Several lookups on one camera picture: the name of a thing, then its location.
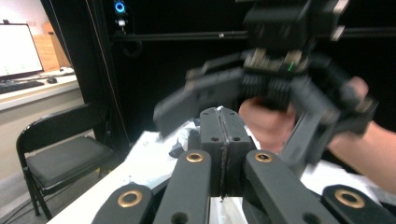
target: blue light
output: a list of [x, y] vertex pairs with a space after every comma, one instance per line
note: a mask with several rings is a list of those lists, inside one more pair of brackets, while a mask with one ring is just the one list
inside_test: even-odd
[[114, 8], [117, 10], [119, 13], [124, 13], [125, 12], [125, 5], [122, 2], [117, 2]]

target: computer mouse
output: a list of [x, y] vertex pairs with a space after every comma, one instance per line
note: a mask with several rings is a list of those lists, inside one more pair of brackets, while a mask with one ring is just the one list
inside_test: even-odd
[[54, 83], [57, 83], [58, 80], [56, 79], [56, 77], [49, 77], [49, 79], [47, 79], [47, 82], [49, 84], [54, 84]]

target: chair seat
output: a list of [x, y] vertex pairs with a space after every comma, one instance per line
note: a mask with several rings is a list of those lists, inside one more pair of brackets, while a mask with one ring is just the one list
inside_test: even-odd
[[49, 188], [69, 176], [87, 174], [100, 167], [113, 150], [90, 137], [78, 137], [26, 159], [41, 188]]

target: green light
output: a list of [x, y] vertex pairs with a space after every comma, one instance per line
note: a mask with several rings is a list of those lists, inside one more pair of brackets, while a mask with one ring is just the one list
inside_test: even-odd
[[290, 66], [289, 66], [289, 69], [288, 69], [288, 72], [291, 70], [291, 68], [293, 67], [293, 65], [294, 65], [294, 62], [291, 62]]

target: white screen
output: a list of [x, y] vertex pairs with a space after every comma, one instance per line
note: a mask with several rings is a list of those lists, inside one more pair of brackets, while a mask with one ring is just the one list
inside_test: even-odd
[[43, 67], [26, 24], [0, 24], [0, 78], [32, 75]]

